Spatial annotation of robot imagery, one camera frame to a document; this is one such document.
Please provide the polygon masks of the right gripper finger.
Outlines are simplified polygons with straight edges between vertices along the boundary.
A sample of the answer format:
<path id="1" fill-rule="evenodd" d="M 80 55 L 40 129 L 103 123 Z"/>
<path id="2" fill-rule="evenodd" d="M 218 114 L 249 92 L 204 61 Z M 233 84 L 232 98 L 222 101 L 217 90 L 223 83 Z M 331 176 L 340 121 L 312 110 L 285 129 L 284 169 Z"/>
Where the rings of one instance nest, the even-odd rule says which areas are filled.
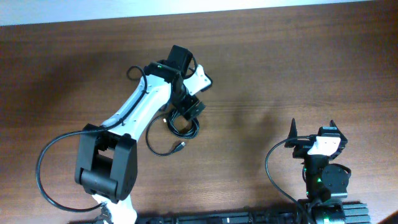
<path id="1" fill-rule="evenodd" d="M 293 148 L 297 145 L 297 139 L 298 134 L 297 134 L 297 127 L 296 127 L 296 122 L 295 119 L 292 118 L 291 125 L 290 125 L 290 131 L 287 136 L 287 141 L 284 144 L 284 147 L 286 148 Z"/>
<path id="2" fill-rule="evenodd" d="M 338 134 L 343 142 L 348 141 L 345 135 L 340 131 L 340 129 L 337 127 L 336 123 L 333 120 L 330 121 L 330 128 L 331 128 L 330 132 L 333 134 Z"/>

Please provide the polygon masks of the black USB cable long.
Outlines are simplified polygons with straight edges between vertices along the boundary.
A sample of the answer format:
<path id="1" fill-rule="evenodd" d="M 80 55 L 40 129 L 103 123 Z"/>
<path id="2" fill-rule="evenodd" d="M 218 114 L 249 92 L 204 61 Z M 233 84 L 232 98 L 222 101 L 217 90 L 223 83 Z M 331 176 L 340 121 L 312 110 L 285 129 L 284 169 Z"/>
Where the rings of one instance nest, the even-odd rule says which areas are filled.
<path id="1" fill-rule="evenodd" d="M 185 149 L 186 134 L 174 125 L 175 115 L 162 113 L 147 126 L 145 140 L 148 150 L 158 157 L 168 157 Z"/>

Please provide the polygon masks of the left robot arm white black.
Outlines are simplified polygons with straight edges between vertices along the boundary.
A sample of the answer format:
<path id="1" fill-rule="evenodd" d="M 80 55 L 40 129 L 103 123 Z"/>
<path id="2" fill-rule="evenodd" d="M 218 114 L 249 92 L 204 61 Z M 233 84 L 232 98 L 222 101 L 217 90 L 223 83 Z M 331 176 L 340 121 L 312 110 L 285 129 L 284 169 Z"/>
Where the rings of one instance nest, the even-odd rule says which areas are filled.
<path id="1" fill-rule="evenodd" d="M 79 142 L 75 182 L 101 209 L 93 223 L 134 223 L 131 190 L 137 179 L 137 142 L 156 113 L 172 106 L 166 123 L 174 135 L 195 138 L 205 105 L 196 93 L 212 85 L 186 48 L 174 45 L 165 60 L 139 70 L 139 85 L 115 114 L 100 126 L 87 124 Z"/>

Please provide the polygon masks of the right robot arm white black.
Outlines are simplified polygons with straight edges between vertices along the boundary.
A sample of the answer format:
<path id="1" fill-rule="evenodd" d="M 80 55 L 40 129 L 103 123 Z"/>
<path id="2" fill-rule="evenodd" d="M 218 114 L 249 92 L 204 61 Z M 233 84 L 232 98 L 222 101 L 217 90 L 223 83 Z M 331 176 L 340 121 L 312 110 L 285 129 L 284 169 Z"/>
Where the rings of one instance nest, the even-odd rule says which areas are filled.
<path id="1" fill-rule="evenodd" d="M 347 186 L 351 170 L 341 164 L 332 164 L 348 143 L 333 120 L 319 128 L 316 134 L 300 137 L 293 119 L 285 143 L 292 148 L 294 159 L 303 159 L 302 176 L 307 198 L 300 200 L 302 223 L 332 221 L 332 214 L 342 215 L 341 201 L 348 196 Z"/>

